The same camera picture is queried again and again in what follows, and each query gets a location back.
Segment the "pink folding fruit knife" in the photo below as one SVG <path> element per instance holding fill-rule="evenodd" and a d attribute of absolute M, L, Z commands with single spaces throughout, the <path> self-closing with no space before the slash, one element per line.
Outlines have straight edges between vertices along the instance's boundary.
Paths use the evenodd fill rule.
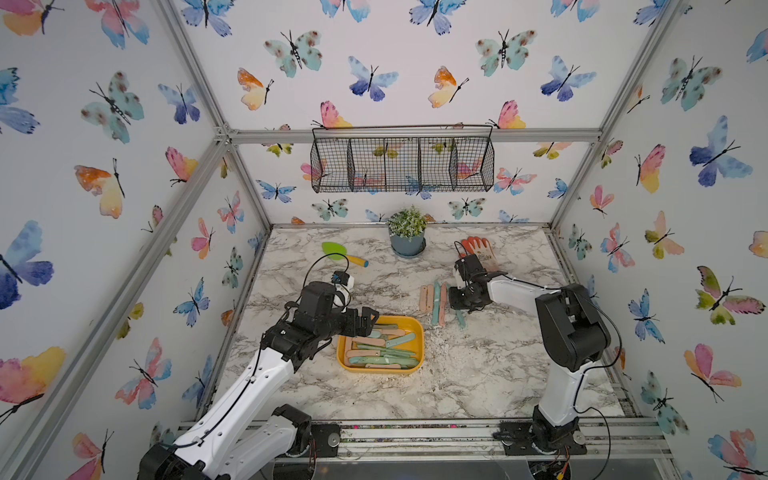
<path fill-rule="evenodd" d="M 423 285 L 420 288 L 420 296 L 419 296 L 419 311 L 421 313 L 426 313 L 428 310 L 428 293 L 429 293 L 428 286 Z"/>

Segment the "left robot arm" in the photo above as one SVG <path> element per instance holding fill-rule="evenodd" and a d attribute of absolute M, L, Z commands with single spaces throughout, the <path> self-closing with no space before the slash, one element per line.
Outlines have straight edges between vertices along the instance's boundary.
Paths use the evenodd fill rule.
<path fill-rule="evenodd" d="M 249 479 L 276 458 L 311 456 L 312 418 L 288 404 L 246 432 L 267 401 L 337 336 L 367 336 L 380 318 L 348 305 L 348 288 L 310 282 L 262 335 L 236 382 L 172 444 L 157 443 L 139 463 L 140 479 Z"/>

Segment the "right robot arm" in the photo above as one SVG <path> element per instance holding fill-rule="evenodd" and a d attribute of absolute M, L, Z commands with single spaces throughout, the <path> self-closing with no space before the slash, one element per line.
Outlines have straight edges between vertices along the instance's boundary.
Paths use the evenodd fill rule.
<path fill-rule="evenodd" d="M 459 285 L 448 289 L 450 306 L 468 313 L 491 304 L 506 305 L 538 318 L 550 367 L 544 394 L 534 407 L 527 433 L 543 454 L 584 455 L 577 442 L 577 397 L 588 372 L 599 367 L 611 336 L 600 312 L 580 284 L 547 287 L 487 271 L 474 254 L 454 264 Z"/>

